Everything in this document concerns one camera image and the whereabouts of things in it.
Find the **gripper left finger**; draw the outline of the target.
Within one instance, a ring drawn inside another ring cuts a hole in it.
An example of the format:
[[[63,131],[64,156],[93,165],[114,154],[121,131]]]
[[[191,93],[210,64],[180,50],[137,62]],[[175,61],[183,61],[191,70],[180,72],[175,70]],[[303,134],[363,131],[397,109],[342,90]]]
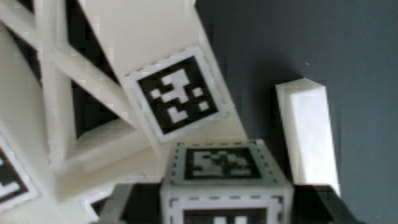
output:
[[[95,224],[162,224],[160,184],[118,184]]]

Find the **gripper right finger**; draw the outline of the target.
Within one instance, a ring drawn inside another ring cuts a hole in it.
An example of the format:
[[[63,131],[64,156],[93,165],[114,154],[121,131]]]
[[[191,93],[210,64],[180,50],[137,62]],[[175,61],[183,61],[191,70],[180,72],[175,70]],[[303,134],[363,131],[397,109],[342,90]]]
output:
[[[294,224],[366,224],[329,185],[295,186]]]

